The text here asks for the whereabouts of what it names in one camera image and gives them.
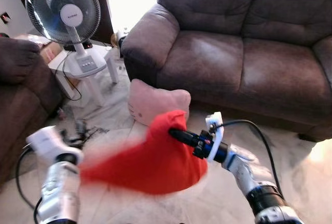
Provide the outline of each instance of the fan logo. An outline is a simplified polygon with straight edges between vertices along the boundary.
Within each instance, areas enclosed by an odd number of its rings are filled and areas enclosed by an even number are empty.
[[[76,17],[76,16],[77,16],[77,14],[73,14],[71,16],[68,16],[68,18],[70,19],[70,18],[73,18],[73,17]]]

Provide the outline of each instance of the wall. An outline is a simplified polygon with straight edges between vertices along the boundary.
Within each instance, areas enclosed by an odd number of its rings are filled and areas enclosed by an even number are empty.
[[[14,37],[34,28],[20,0],[0,0],[0,14],[4,12],[8,13],[11,22],[4,24],[0,20],[0,32]]]

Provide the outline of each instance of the white table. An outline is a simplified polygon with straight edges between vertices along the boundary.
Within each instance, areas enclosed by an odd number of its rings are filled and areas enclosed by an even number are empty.
[[[119,75],[116,70],[116,65],[114,62],[114,54],[117,53],[115,50],[116,48],[105,47],[100,45],[93,45],[93,48],[99,52],[99,54],[105,58],[107,68],[109,71],[109,75],[112,78],[113,83],[118,83]],[[66,80],[64,73],[63,73],[63,60],[66,58],[68,51],[61,51],[49,64],[48,67],[55,73],[57,80],[61,84],[64,93],[71,99],[77,97],[76,91],[72,89],[68,81]],[[72,78],[72,74],[67,65],[65,65],[64,72],[68,78]],[[90,92],[94,102],[97,106],[103,106],[104,104],[104,97],[100,91],[100,86],[98,85],[96,79],[96,74],[90,75],[84,78],[80,78],[85,84],[87,90]]]

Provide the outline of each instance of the fan control panel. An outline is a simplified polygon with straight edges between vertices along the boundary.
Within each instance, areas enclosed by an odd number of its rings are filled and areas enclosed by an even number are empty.
[[[92,56],[90,56],[90,55],[87,57],[84,57],[84,58],[76,59],[76,60],[83,73],[97,68],[97,65],[95,64]]]

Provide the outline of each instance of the sofa armrest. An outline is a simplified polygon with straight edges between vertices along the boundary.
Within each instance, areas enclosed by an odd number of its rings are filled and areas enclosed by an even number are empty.
[[[332,36],[325,37],[312,47],[332,86]]]
[[[0,82],[22,83],[39,59],[37,44],[0,37]]]
[[[160,69],[179,30],[176,18],[163,6],[156,4],[124,39],[121,53],[132,62]]]

